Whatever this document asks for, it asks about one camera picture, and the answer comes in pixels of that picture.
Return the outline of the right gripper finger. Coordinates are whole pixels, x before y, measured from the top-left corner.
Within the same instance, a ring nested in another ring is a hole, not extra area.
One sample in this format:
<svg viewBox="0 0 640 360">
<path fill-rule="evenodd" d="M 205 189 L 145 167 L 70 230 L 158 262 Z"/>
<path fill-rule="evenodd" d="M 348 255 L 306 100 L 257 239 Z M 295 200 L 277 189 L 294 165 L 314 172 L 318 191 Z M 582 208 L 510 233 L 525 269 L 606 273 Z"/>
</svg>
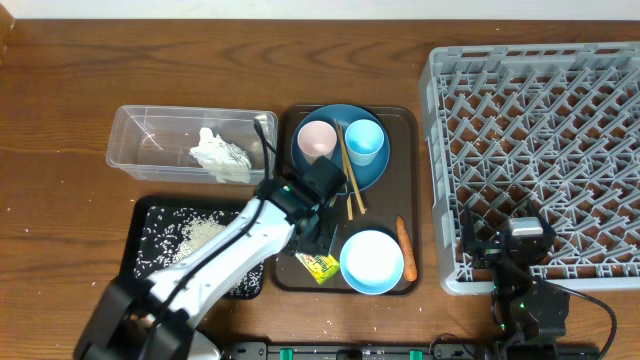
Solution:
<svg viewBox="0 0 640 360">
<path fill-rule="evenodd" d="M 465 220 L 462 225 L 461 242 L 463 245 L 476 245 L 477 236 L 475 230 L 474 214 L 468 205 L 464 206 Z"/>
<path fill-rule="evenodd" d="M 539 210 L 535 207 L 531 200 L 526 201 L 526 212 L 529 217 L 535 217 L 538 220 L 543 233 L 554 232 L 552 226 L 540 214 Z"/>
</svg>

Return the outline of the green snack wrapper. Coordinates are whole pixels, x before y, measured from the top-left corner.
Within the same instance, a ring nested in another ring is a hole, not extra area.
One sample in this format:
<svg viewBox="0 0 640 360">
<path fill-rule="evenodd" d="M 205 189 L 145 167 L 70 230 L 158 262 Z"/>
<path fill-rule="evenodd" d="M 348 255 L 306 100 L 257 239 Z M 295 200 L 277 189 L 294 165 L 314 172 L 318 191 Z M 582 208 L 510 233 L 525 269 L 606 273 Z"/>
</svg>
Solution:
<svg viewBox="0 0 640 360">
<path fill-rule="evenodd" d="M 339 262 L 331 255 L 312 256 L 303 253 L 296 253 L 295 257 L 309 271 L 318 285 L 323 285 L 340 270 Z"/>
</svg>

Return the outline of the light blue bowl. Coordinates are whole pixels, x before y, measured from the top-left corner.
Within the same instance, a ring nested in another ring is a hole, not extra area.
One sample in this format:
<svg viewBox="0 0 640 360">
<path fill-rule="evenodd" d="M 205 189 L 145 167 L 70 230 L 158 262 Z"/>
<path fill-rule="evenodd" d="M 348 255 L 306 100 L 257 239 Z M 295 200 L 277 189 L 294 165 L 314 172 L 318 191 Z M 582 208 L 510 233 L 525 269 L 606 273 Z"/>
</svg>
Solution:
<svg viewBox="0 0 640 360">
<path fill-rule="evenodd" d="M 365 295 L 391 291 L 404 272 L 400 246 L 387 233 L 377 230 L 352 235 L 341 249 L 339 263 L 346 283 Z"/>
</svg>

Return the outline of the white napkin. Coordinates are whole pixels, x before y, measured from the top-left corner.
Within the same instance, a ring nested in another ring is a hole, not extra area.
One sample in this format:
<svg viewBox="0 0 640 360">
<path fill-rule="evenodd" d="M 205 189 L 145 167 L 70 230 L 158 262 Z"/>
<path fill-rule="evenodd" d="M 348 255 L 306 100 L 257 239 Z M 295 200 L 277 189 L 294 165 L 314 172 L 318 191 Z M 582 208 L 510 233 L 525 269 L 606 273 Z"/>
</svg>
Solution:
<svg viewBox="0 0 640 360">
<path fill-rule="evenodd" d="M 198 145 L 189 154 L 202 168 L 219 183 L 249 183 L 252 165 L 246 151 L 214 135 L 207 127 L 200 129 L 199 136 Z"/>
</svg>

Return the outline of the white rice pile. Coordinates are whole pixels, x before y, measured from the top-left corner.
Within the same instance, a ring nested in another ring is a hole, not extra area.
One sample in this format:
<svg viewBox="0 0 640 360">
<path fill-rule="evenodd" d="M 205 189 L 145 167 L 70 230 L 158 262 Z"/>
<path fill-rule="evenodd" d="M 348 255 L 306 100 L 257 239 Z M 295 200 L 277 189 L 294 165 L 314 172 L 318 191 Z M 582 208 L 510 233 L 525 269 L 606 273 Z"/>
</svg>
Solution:
<svg viewBox="0 0 640 360">
<path fill-rule="evenodd" d="M 181 261 L 215 237 L 237 211 L 152 206 L 142 226 L 133 273 L 145 278 Z"/>
</svg>

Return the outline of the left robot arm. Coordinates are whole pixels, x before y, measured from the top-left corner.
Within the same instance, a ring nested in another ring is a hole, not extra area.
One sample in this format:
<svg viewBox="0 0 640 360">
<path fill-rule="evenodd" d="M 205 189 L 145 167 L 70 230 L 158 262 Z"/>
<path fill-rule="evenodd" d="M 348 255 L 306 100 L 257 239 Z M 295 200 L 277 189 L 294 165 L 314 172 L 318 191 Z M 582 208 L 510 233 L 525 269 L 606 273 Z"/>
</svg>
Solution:
<svg viewBox="0 0 640 360">
<path fill-rule="evenodd" d="M 210 341 L 193 342 L 203 317 L 249 270 L 285 248 L 328 255 L 336 228 L 325 215 L 345 183 L 342 169 L 326 158 L 303 175 L 264 179 L 240 214 L 189 256 L 146 278 L 118 274 L 74 358 L 219 357 Z"/>
</svg>

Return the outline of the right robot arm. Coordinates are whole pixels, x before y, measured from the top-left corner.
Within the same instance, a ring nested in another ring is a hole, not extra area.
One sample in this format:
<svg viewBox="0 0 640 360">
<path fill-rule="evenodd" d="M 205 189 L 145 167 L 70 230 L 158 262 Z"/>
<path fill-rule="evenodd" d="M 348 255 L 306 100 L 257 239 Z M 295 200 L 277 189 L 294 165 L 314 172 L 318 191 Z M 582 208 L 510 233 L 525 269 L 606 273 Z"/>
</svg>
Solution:
<svg viewBox="0 0 640 360">
<path fill-rule="evenodd" d="M 463 251 L 472 267 L 488 269 L 493 281 L 492 316 L 503 334 L 487 354 L 494 359 L 558 359 L 556 339 L 566 334 L 569 295 L 536 281 L 529 268 L 545 258 L 556 232 L 531 202 L 524 217 L 510 218 L 489 240 L 481 240 L 466 207 Z"/>
</svg>

